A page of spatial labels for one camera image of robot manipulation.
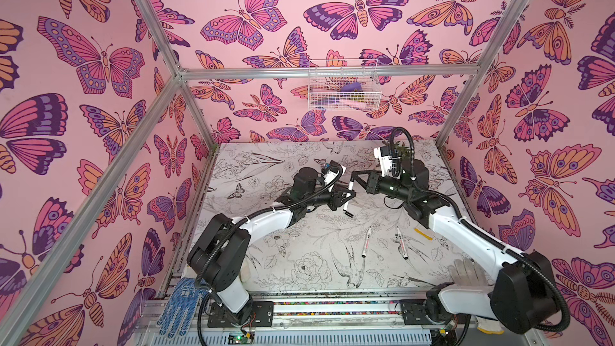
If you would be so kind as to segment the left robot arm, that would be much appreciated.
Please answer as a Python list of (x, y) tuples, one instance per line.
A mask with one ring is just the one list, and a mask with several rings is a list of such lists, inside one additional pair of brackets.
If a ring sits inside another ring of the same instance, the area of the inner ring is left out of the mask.
[(323, 171), (301, 168), (272, 206), (235, 218), (213, 216), (187, 257), (187, 267), (196, 273), (195, 287), (207, 290), (232, 315), (248, 312), (252, 299), (240, 279), (248, 247), (321, 206), (335, 211), (352, 200), (354, 190), (338, 184), (344, 173), (345, 167), (335, 161)]

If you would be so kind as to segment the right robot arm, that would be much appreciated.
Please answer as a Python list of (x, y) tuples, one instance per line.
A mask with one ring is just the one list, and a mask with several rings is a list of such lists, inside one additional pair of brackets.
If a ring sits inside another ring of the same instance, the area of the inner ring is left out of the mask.
[[(398, 145), (398, 135), (410, 141)], [(450, 196), (429, 189), (429, 171), (416, 159), (411, 137), (405, 128), (393, 128), (387, 144), (375, 150), (380, 168), (355, 171), (352, 184), (368, 194), (399, 200), (410, 218), (461, 249), (495, 283), (435, 286), (424, 302), (429, 320), (443, 323), (461, 314), (496, 320), (516, 334), (566, 330), (572, 315), (549, 260), (537, 251), (527, 254), (498, 240), (464, 216)]]

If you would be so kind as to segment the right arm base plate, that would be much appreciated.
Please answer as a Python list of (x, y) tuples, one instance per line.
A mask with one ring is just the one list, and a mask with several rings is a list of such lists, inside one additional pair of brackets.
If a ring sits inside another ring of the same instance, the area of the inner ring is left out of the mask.
[(402, 300), (399, 302), (398, 312), (405, 325), (433, 324), (427, 314), (425, 300)]

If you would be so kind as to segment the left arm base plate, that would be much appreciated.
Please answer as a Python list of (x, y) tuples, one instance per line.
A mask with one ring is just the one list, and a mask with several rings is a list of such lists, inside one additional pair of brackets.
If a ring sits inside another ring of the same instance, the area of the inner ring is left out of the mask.
[(273, 301), (249, 301), (248, 304), (237, 313), (219, 304), (212, 304), (208, 312), (208, 328), (230, 327), (272, 327), (274, 314)]

